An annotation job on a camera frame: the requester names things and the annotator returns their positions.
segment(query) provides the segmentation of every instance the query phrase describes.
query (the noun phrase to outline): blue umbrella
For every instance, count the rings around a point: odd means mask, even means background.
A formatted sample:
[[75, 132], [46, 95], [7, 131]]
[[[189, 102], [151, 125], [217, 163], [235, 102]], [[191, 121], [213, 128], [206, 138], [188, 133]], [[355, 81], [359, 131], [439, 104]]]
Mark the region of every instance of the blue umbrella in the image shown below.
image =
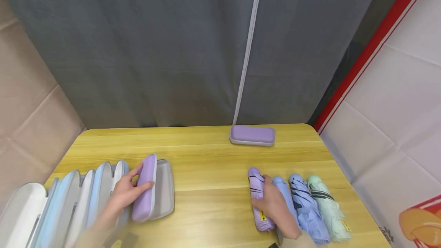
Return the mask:
[[317, 246], [331, 242], [323, 216], [319, 211], [317, 202], [311, 195], [307, 183], [300, 175], [294, 173], [289, 177], [289, 184], [294, 208], [297, 211], [299, 225], [302, 230], [311, 236]]

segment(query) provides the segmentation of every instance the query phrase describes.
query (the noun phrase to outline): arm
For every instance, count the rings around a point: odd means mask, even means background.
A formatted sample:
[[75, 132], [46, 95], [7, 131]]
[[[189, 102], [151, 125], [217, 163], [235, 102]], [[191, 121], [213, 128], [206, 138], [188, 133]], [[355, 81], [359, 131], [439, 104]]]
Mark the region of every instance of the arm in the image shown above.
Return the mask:
[[315, 248], [316, 245], [311, 237], [299, 229], [279, 188], [273, 185], [271, 177], [268, 175], [263, 177], [265, 179], [263, 199], [252, 199], [252, 204], [271, 218], [281, 230], [284, 236], [281, 248]]
[[132, 204], [138, 196], [154, 185], [154, 182], [150, 181], [137, 186], [136, 181], [132, 181], [134, 176], [138, 175], [141, 170], [142, 163], [122, 176], [116, 183], [104, 209], [98, 215], [92, 227], [81, 235], [76, 248], [101, 248], [104, 245], [111, 247], [113, 243], [108, 245], [106, 242], [112, 239], [110, 236], [117, 233], [114, 227], [124, 208]]

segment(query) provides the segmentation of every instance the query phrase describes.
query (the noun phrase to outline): food image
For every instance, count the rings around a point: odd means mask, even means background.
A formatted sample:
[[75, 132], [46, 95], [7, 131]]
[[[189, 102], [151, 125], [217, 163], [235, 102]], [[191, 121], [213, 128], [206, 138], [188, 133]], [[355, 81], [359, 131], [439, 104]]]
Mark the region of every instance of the food image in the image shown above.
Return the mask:
[[404, 210], [399, 223], [417, 248], [441, 248], [441, 195]]

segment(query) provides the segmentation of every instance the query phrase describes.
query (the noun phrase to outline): mint green umbrella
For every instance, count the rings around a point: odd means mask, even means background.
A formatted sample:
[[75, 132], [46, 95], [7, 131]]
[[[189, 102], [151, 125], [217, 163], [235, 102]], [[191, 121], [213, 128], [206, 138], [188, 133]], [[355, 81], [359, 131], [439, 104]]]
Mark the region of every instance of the mint green umbrella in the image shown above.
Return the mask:
[[345, 216], [340, 211], [338, 203], [331, 196], [328, 187], [322, 182], [322, 179], [317, 175], [311, 175], [308, 178], [308, 186], [312, 197], [318, 204], [318, 209], [323, 215], [331, 239], [334, 241], [351, 239], [350, 228], [343, 220]]

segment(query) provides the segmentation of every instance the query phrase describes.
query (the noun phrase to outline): gray curtain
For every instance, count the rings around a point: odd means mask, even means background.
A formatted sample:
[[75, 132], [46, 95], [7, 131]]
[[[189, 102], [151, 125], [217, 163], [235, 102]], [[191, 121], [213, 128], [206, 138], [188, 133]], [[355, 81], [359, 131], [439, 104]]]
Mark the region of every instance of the gray curtain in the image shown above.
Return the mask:
[[238, 124], [306, 123], [371, 0], [260, 0]]
[[[307, 122], [371, 0], [260, 0], [238, 124]], [[9, 0], [87, 128], [231, 124], [253, 0]]]

